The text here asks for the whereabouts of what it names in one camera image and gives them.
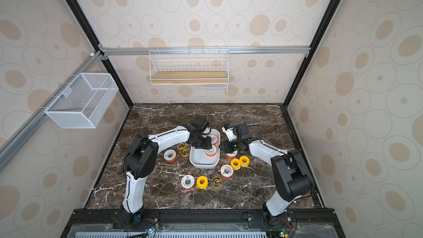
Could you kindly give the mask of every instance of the wooden shelf board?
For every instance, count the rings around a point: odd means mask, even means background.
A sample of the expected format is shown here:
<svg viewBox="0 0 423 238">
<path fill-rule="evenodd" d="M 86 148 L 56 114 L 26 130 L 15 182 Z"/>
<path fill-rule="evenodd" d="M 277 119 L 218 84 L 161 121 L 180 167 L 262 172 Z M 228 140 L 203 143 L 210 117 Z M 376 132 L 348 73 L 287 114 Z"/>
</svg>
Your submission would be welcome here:
<svg viewBox="0 0 423 238">
<path fill-rule="evenodd" d="M 153 84 L 227 84 L 226 72 L 157 72 Z"/>
</svg>

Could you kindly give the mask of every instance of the tape roll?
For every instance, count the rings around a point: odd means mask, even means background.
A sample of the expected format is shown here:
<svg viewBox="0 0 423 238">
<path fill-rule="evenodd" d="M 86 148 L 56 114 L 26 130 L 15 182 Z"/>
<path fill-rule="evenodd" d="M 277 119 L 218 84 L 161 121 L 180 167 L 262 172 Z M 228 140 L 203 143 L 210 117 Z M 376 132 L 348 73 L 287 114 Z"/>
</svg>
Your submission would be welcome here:
<svg viewBox="0 0 423 238">
<path fill-rule="evenodd" d="M 209 134 L 209 135 L 207 135 L 207 136 L 209 136 L 212 140 L 212 145 L 216 145 L 217 144 L 217 136 L 216 135 L 214 135 L 214 134 Z"/>
<path fill-rule="evenodd" d="M 241 168 L 241 162 L 239 161 L 239 159 L 232 159 L 232 161 L 230 161 L 230 166 L 234 169 L 234 170 L 238 170 Z"/>
<path fill-rule="evenodd" d="M 238 154 L 238 151 L 236 150 L 233 153 L 227 153 L 226 157 L 228 157 L 229 159 L 234 159 L 237 154 Z"/>
<path fill-rule="evenodd" d="M 220 177 L 212 178 L 211 182 L 212 182 L 211 184 L 214 188 L 220 188 L 223 184 L 223 181 Z"/>
<path fill-rule="evenodd" d="M 248 165 L 250 164 L 250 159 L 247 156 L 241 156 L 239 158 L 239 161 L 241 162 L 242 167 L 248 167 Z"/>
<path fill-rule="evenodd" d="M 181 179 L 181 185 L 186 190 L 191 190 L 194 187 L 195 179 L 192 175 L 185 175 Z"/>
<path fill-rule="evenodd" d="M 208 149 L 208 150 L 204 150 L 205 152 L 206 152 L 206 155 L 207 156 L 215 156 L 216 155 L 216 153 L 217 153 L 217 148 L 216 148 L 216 146 L 214 146 L 214 145 L 212 145 L 212 148 L 211 149 Z"/>
<path fill-rule="evenodd" d="M 220 168 L 220 174 L 223 178 L 229 179 L 234 175 L 234 169 L 230 165 L 225 164 Z"/>
<path fill-rule="evenodd" d="M 188 157 L 190 152 L 191 150 L 188 147 L 185 147 L 184 149 L 181 150 L 181 155 L 183 157 Z"/>
<path fill-rule="evenodd" d="M 166 150 L 166 152 L 163 154 L 163 157 L 165 158 L 166 162 L 172 163 L 176 161 L 176 151 L 173 149 Z"/>
<path fill-rule="evenodd" d="M 209 184 L 209 180 L 207 179 L 207 177 L 202 175 L 201 177 L 197 178 L 197 187 L 199 189 L 207 188 L 208 184 Z"/>
<path fill-rule="evenodd" d="M 187 147 L 187 144 L 184 142 L 180 142 L 176 145 L 177 149 L 180 151 L 182 149 L 184 149 L 185 147 Z"/>
</svg>

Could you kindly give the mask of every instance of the patterned wallpaper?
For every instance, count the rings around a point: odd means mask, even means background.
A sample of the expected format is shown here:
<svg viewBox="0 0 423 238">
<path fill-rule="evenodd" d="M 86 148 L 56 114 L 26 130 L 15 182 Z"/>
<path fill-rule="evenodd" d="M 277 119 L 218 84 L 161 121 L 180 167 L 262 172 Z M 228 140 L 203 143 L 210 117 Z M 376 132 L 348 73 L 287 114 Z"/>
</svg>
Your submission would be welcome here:
<svg viewBox="0 0 423 238">
<path fill-rule="evenodd" d="M 62 0 L 0 0 L 0 5 L 1 147 L 92 47 Z"/>
<path fill-rule="evenodd" d="M 345 0 L 289 112 L 348 238 L 423 233 L 423 0 Z"/>
<path fill-rule="evenodd" d="M 229 57 L 229 88 L 201 91 L 201 85 L 152 85 L 148 56 L 110 56 L 134 103 L 281 103 L 304 54 L 239 54 Z"/>
<path fill-rule="evenodd" d="M 106 73 L 97 62 L 90 72 Z M 118 93 L 96 129 L 46 120 L 0 173 L 0 237 L 60 237 L 83 208 L 128 106 Z"/>
<path fill-rule="evenodd" d="M 106 47 L 308 45 L 330 0 L 79 0 Z"/>
<path fill-rule="evenodd" d="M 62 0 L 0 0 L 0 146 L 86 60 L 92 47 Z M 106 72 L 97 62 L 91 72 Z M 88 194 L 128 107 L 96 129 L 48 119 L 0 173 L 0 237 L 59 237 Z"/>
</svg>

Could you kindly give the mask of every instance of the wire mesh basket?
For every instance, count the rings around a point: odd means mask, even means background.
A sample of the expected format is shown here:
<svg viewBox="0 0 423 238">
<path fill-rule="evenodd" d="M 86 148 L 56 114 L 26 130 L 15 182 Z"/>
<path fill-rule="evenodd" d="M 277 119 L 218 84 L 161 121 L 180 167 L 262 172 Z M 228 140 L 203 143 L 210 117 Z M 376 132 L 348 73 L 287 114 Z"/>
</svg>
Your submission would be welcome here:
<svg viewBox="0 0 423 238">
<path fill-rule="evenodd" d="M 151 50 L 150 81 L 153 85 L 201 84 L 203 90 L 227 91 L 229 51 L 220 48 Z"/>
<path fill-rule="evenodd" d="M 108 73 L 80 73 L 44 112 L 61 128 L 96 128 L 118 90 Z"/>
</svg>

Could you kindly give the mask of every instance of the brown marble surface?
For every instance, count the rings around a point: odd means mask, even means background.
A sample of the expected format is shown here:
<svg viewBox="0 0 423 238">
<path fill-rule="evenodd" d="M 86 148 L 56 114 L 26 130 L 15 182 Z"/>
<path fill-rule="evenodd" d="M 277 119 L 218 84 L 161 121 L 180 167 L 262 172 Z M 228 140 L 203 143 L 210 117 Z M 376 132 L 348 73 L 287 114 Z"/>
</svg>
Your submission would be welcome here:
<svg viewBox="0 0 423 238">
<path fill-rule="evenodd" d="M 198 116 L 205 114 L 211 127 L 219 131 L 226 123 L 246 123 L 256 137 L 280 149 L 293 148 L 285 120 L 276 104 L 135 104 L 88 209 L 119 208 L 122 204 L 126 187 L 123 159 L 137 133 L 144 130 L 147 134 L 156 134 L 184 122 L 193 123 Z M 221 132 L 221 140 L 226 139 Z M 179 151 L 177 153 L 177 160 L 170 164 L 164 160 L 163 152 L 157 156 L 155 169 L 145 184 L 144 208 L 258 209 L 275 192 L 271 166 L 253 156 L 249 156 L 249 167 L 241 167 L 231 179 L 223 178 L 221 188 L 213 188 L 209 181 L 205 190 L 195 187 L 186 191 L 181 187 L 182 176 L 191 174 L 198 178 L 203 175 L 211 180 L 214 176 L 221 176 L 220 167 L 229 164 L 230 159 L 221 152 L 219 164 L 214 169 L 198 169 L 192 166 L 189 158 L 182 157 Z M 291 208 L 314 208 L 314 205 L 311 198 L 305 198 Z"/>
</svg>

